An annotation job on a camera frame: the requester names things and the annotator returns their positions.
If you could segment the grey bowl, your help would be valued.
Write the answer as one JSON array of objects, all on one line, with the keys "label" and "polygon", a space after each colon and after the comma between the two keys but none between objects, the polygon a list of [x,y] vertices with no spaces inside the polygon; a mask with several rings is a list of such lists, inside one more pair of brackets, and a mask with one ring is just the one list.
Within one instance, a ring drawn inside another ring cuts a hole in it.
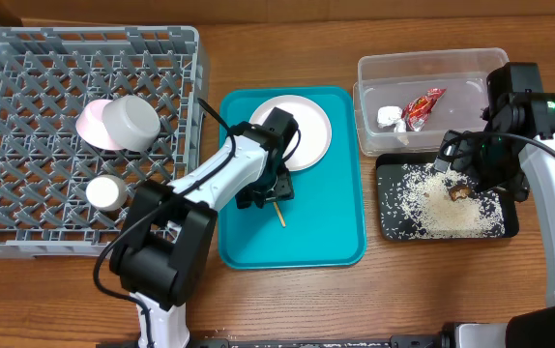
[{"label": "grey bowl", "polygon": [[134,95],[108,103],[103,108],[102,122],[117,145],[135,152],[148,150],[161,130],[154,107]]}]

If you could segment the white tissue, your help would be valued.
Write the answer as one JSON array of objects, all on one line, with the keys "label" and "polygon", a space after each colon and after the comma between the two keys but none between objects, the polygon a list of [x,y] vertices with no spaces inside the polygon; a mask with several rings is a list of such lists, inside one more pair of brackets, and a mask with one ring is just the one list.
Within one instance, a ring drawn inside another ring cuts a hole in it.
[{"label": "white tissue", "polygon": [[379,128],[395,125],[402,119],[403,110],[399,106],[382,106],[378,109],[376,122]]}]

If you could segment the brown food scrap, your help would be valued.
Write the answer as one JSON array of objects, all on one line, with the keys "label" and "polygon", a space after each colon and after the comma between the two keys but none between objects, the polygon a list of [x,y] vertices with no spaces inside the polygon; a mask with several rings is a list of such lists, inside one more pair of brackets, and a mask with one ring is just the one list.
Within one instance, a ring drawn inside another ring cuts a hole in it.
[{"label": "brown food scrap", "polygon": [[449,189],[449,196],[452,201],[468,198],[472,190],[466,185],[456,185]]}]

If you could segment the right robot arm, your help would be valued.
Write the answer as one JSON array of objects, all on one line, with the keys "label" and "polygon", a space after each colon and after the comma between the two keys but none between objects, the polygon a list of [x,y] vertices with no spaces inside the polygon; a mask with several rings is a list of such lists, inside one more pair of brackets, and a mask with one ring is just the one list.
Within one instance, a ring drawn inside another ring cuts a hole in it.
[{"label": "right robot arm", "polygon": [[450,323],[443,347],[555,347],[555,93],[546,93],[535,63],[507,63],[486,79],[483,130],[449,130],[434,167],[461,172],[478,192],[515,201],[533,197],[546,260],[546,307],[506,324]]}]

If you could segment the red snack wrapper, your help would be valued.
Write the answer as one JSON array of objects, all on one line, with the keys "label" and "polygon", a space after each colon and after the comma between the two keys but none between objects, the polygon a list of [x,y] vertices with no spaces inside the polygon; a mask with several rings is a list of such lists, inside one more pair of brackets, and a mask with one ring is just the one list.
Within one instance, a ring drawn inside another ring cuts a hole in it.
[{"label": "red snack wrapper", "polygon": [[402,112],[402,119],[410,131],[421,131],[434,105],[445,95],[446,89],[431,88],[421,97],[409,102]]}]

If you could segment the white cup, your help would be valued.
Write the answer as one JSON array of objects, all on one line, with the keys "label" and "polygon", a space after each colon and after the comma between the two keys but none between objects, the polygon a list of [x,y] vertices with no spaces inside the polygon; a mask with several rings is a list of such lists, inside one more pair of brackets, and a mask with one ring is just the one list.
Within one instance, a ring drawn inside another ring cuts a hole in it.
[{"label": "white cup", "polygon": [[85,190],[88,202],[100,211],[120,209],[127,201],[126,184],[112,175],[101,175],[92,179]]}]

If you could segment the large white plate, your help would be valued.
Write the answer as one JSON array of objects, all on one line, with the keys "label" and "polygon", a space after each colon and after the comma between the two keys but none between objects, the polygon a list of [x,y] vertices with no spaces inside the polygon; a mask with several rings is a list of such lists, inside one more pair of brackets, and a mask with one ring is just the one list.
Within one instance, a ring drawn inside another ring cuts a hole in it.
[{"label": "large white plate", "polygon": [[303,139],[297,136],[286,148],[287,156],[293,155],[285,165],[290,171],[308,169],[320,161],[328,152],[332,140],[332,127],[326,112],[314,101],[296,95],[283,95],[269,99],[258,106],[249,121],[262,124],[275,108],[293,115]]}]

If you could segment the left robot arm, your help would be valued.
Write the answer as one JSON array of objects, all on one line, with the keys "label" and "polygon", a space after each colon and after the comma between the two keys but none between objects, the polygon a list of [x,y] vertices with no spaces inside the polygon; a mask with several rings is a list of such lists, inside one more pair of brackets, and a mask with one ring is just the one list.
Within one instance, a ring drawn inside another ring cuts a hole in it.
[{"label": "left robot arm", "polygon": [[290,200],[286,161],[299,146],[294,116],[273,108],[261,124],[226,130],[223,146],[183,178],[142,182],[119,236],[99,259],[120,278],[120,299],[136,305],[136,347],[185,347],[190,332],[185,304],[204,272],[219,211]]}]

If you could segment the wooden chopstick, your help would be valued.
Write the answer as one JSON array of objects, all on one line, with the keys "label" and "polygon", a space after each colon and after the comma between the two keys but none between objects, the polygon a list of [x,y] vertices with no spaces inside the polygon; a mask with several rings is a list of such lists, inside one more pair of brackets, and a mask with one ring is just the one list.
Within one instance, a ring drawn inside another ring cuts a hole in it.
[{"label": "wooden chopstick", "polygon": [[286,221],[285,221],[284,216],[282,214],[282,211],[279,207],[279,204],[277,202],[273,202],[273,205],[274,205],[275,211],[277,213],[277,217],[279,219],[279,222],[280,222],[282,228],[286,228]]}]

